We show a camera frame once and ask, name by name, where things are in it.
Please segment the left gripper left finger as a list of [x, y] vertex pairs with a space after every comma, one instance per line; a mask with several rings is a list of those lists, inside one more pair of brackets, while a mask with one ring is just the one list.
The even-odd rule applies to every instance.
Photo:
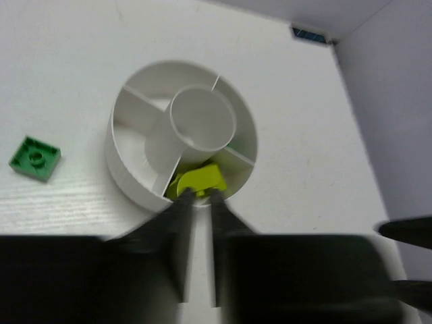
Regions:
[[2, 323], [175, 323], [194, 194], [123, 236], [1, 237]]

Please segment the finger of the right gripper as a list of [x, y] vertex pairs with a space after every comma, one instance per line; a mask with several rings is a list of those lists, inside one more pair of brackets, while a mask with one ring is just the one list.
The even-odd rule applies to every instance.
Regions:
[[380, 223], [376, 231], [389, 239], [431, 250], [431, 216]]
[[430, 281], [393, 280], [392, 285], [400, 301], [431, 317], [432, 283]]

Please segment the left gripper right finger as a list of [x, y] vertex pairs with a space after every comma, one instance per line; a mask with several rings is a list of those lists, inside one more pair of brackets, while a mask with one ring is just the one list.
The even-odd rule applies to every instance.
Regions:
[[211, 193], [213, 289], [224, 323], [403, 323], [376, 239], [266, 234]]

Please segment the lime and green lego piece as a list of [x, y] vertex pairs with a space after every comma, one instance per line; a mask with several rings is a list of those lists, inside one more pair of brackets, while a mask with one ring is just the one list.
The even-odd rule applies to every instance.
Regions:
[[183, 176], [182, 173], [175, 174], [171, 179], [170, 183], [168, 184], [164, 196], [169, 200], [175, 200], [178, 197], [177, 187], [178, 187], [178, 182], [182, 176]]

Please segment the lime green lego brick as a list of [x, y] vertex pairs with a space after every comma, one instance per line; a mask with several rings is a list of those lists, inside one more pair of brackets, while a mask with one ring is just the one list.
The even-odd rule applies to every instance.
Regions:
[[191, 188], [195, 195], [200, 198], [206, 196], [210, 189], [226, 190], [227, 184], [219, 166], [212, 163], [181, 175], [175, 185], [175, 193], [179, 196], [187, 188]]

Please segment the small dark green lego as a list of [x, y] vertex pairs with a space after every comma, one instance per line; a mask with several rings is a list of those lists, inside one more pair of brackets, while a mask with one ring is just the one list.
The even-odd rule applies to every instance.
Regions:
[[25, 136], [9, 160], [9, 166], [29, 178], [47, 182], [59, 160], [61, 149], [31, 136]]

